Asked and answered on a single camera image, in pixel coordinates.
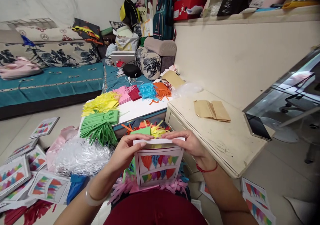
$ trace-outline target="red string bracelet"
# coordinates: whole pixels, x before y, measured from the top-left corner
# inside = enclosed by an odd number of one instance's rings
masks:
[[[200,172],[213,172],[213,171],[215,171],[217,168],[218,168],[218,163],[217,163],[217,161],[216,161],[216,167],[215,167],[214,169],[208,170],[208,171],[203,170],[203,169],[200,168],[199,165],[197,164],[197,169],[198,169]]]

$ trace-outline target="hand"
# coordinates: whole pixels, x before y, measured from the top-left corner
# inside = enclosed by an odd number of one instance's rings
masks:
[[[172,142],[174,144],[184,148],[187,153],[191,154],[194,157],[200,168],[204,170],[212,170],[216,167],[216,162],[213,157],[203,147],[199,139],[193,134],[191,130],[168,132],[164,133],[161,137],[172,139]],[[177,137],[184,137],[186,141],[174,139]]]
[[[129,167],[130,162],[133,159],[134,153],[143,148],[147,143],[136,143],[133,145],[133,140],[144,139],[150,140],[154,138],[151,135],[145,135],[140,133],[130,134],[123,136],[118,143],[109,163],[107,164],[108,169],[112,172],[121,173],[123,170]]]

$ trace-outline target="pink paper stack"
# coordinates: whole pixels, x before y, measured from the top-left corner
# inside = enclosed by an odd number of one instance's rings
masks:
[[[126,92],[126,86],[121,86],[120,88],[113,91],[121,94],[121,97],[119,98],[119,105],[131,100],[129,94]]]

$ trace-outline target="white tinsel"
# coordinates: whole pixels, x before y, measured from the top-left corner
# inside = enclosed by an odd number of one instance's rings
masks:
[[[98,142],[90,145],[86,139],[74,137],[58,152],[55,173],[63,175],[96,175],[109,161],[113,149]]]

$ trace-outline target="backpack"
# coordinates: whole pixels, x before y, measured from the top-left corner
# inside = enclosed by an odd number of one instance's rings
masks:
[[[140,22],[140,14],[135,4],[131,0],[124,0],[120,9],[120,20],[128,24],[131,28]]]
[[[159,40],[174,39],[173,1],[158,0],[153,17],[153,38]]]

